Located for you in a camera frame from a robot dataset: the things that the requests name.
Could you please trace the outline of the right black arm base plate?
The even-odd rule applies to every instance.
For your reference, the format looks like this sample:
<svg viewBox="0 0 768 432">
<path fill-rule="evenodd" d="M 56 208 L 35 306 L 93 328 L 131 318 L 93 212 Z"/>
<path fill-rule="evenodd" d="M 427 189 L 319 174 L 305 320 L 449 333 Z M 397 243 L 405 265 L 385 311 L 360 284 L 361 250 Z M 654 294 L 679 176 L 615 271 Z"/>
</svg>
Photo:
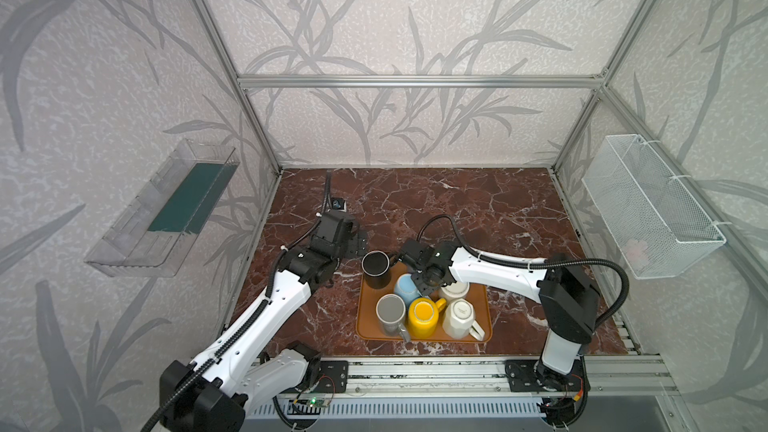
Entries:
<svg viewBox="0 0 768 432">
<path fill-rule="evenodd" d="M 511 392 L 582 396 L 590 391 L 582 357 L 577 358 L 565 375 L 546 368 L 538 359 L 506 360 L 504 373 Z"/>
</svg>

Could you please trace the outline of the grey mug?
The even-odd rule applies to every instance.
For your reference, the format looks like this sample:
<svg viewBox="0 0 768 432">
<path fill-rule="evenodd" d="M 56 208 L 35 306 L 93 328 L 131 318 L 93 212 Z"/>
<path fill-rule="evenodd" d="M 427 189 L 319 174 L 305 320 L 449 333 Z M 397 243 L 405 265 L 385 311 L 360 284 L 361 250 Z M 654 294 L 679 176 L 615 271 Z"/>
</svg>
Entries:
<svg viewBox="0 0 768 432">
<path fill-rule="evenodd" d="M 387 337 L 397 337 L 404 342 L 411 340 L 407 330 L 407 309 L 405 302 L 396 294 L 381 297 L 375 308 L 376 317 L 382 333 Z"/>
</svg>

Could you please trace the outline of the aluminium front rail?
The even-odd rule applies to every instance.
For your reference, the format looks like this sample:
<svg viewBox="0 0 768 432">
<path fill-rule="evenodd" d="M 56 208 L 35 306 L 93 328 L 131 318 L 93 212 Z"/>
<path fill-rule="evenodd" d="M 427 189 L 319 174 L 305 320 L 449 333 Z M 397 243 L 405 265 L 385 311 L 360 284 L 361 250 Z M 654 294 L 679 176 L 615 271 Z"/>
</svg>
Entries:
<svg viewBox="0 0 768 432">
<path fill-rule="evenodd" d="M 511 392 L 504 362 L 533 356 L 349 356 L 344 393 L 351 398 L 512 397 L 561 394 Z M 679 389 L 659 356 L 592 355 L 583 359 L 591 397 L 676 396 Z"/>
</svg>

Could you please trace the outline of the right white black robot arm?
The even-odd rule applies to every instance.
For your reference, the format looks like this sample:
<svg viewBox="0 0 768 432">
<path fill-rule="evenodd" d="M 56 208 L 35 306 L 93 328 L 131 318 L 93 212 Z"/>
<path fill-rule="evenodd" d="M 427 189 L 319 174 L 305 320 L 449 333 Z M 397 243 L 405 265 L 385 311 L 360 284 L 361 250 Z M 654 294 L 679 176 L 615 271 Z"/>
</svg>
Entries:
<svg viewBox="0 0 768 432">
<path fill-rule="evenodd" d="M 430 218 L 425 225 L 446 219 L 455 239 L 430 246 L 417 237 L 406 240 L 396 254 L 416 287 L 425 295 L 454 283 L 479 284 L 505 290 L 540 304 L 549 327 L 539 356 L 537 374 L 566 376 L 593 335 L 624 305 L 629 296 L 627 272 L 619 264 L 600 258 L 518 258 L 478 250 L 461 235 L 455 219 L 447 214 Z M 603 267 L 613 270 L 620 291 L 613 303 L 598 311 L 600 291 L 585 271 Z"/>
</svg>

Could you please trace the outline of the light blue mug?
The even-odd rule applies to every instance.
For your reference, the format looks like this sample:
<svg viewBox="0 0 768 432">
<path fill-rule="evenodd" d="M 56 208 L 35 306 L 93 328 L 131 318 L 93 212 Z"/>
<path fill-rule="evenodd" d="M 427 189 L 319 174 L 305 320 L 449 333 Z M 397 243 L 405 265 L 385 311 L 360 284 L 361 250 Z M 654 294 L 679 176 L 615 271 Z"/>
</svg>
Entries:
<svg viewBox="0 0 768 432">
<path fill-rule="evenodd" d="M 397 279 L 394 286 L 394 294 L 403 300 L 406 307 L 409 307 L 415 300 L 422 297 L 409 273 L 405 273 Z"/>
</svg>

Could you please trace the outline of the cream round mug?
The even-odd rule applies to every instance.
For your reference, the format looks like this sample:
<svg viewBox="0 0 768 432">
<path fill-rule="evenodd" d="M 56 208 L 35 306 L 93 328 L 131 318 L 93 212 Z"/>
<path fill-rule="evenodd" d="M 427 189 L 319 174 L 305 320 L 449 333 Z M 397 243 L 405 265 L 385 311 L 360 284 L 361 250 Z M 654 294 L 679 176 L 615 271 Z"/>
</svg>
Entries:
<svg viewBox="0 0 768 432">
<path fill-rule="evenodd" d="M 443 286 L 438 291 L 438 296 L 445 299 L 448 303 L 465 299 L 471 285 L 464 282 L 454 282 L 452 284 Z"/>
</svg>

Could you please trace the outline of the black mug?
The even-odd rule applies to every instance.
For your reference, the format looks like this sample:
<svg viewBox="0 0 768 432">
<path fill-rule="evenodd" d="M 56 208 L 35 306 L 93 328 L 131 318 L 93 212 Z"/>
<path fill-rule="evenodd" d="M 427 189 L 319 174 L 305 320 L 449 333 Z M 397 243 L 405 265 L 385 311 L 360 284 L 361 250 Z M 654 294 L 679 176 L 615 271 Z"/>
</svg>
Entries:
<svg viewBox="0 0 768 432">
<path fill-rule="evenodd" d="M 390 257 L 383 251 L 370 251 L 361 261 L 365 284 L 381 290 L 388 286 L 391 280 Z"/>
</svg>

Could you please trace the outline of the yellow mug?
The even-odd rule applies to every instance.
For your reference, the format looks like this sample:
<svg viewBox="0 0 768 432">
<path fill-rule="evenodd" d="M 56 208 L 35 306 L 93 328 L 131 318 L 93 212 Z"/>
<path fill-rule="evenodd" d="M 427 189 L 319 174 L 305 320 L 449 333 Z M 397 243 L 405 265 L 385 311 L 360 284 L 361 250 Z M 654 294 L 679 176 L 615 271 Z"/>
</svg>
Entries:
<svg viewBox="0 0 768 432">
<path fill-rule="evenodd" d="M 411 338 L 427 339 L 431 337 L 438 326 L 440 315 L 446 309 L 448 302 L 439 298 L 437 301 L 429 297 L 415 300 L 408 309 L 407 329 Z"/>
</svg>

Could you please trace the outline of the pink item in basket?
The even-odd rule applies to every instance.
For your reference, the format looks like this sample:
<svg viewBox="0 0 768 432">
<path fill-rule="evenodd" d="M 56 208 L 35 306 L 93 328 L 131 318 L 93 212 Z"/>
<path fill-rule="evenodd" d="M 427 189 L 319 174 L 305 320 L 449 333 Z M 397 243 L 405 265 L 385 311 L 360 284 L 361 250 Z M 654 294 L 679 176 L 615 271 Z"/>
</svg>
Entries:
<svg viewBox="0 0 768 432">
<path fill-rule="evenodd" d="M 646 241 L 629 239 L 622 247 L 622 253 L 633 272 L 640 272 L 650 264 L 649 245 Z"/>
</svg>

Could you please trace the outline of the brown rectangular tray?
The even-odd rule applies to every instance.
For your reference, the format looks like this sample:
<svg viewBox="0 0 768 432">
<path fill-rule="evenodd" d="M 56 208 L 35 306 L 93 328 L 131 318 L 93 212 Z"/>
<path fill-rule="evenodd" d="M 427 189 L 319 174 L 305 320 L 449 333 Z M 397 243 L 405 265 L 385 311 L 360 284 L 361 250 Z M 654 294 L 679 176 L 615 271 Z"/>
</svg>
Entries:
<svg viewBox="0 0 768 432">
<path fill-rule="evenodd" d="M 404 264 L 391 267 L 388 284 L 363 279 L 356 330 L 367 340 L 486 343 L 492 337 L 487 290 L 454 284 L 430 296 L 418 292 Z"/>
</svg>

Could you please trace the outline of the clear plastic wall bin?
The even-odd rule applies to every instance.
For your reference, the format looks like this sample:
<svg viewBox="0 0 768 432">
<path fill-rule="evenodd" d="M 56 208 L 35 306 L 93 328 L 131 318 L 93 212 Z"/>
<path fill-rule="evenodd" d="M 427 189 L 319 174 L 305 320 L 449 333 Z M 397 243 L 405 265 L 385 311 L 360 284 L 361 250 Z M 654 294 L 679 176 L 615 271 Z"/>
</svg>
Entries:
<svg viewBox="0 0 768 432">
<path fill-rule="evenodd" d="M 239 165 L 233 146 L 181 140 L 85 263 L 109 277 L 175 276 Z"/>
</svg>

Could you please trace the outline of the white faceted mug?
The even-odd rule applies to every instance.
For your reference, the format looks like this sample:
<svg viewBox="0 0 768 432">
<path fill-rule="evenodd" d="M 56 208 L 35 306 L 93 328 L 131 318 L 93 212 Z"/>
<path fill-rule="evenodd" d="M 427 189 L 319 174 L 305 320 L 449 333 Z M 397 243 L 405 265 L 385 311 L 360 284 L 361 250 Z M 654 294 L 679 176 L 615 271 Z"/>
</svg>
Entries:
<svg viewBox="0 0 768 432">
<path fill-rule="evenodd" d="M 486 336 L 484 329 L 476 320 L 473 305 L 465 299 L 454 300 L 447 306 L 442 327 L 452 339 L 470 337 L 483 341 Z"/>
</svg>

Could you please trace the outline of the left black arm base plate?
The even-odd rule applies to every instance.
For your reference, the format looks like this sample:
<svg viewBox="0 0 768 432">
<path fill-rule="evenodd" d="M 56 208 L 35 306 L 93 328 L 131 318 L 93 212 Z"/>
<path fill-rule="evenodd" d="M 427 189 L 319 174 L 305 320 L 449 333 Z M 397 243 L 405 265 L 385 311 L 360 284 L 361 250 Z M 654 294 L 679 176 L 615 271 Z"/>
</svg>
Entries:
<svg viewBox="0 0 768 432">
<path fill-rule="evenodd" d="M 346 360 L 316 360 L 310 362 L 298 390 L 313 393 L 344 393 L 349 378 Z"/>
</svg>

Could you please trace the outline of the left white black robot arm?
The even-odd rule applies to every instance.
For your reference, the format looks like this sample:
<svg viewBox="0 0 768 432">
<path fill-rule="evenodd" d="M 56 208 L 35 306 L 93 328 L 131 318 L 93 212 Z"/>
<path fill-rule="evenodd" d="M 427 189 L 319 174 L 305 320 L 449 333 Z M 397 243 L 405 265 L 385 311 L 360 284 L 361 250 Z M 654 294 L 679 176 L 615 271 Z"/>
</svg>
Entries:
<svg viewBox="0 0 768 432">
<path fill-rule="evenodd" d="M 266 362 L 260 356 L 284 323 L 331 282 L 342 261 L 366 250 L 366 231 L 333 207 L 326 183 L 315 222 L 281 248 L 257 299 L 189 363 L 174 361 L 164 370 L 159 407 L 143 430 L 161 425 L 169 431 L 238 431 L 282 391 L 312 386 L 320 362 L 314 349 L 297 344 Z"/>
</svg>

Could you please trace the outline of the green circuit board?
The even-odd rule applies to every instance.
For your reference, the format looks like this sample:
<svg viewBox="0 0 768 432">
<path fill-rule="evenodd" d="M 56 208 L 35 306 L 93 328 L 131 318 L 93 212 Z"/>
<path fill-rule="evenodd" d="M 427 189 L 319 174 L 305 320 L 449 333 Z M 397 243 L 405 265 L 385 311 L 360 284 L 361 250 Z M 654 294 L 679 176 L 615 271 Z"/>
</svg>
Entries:
<svg viewBox="0 0 768 432">
<path fill-rule="evenodd" d="M 333 398 L 331 396 L 311 396 L 308 398 L 296 398 L 290 405 L 291 408 L 299 414 L 319 414 L 321 409 L 328 408 L 332 402 Z"/>
</svg>

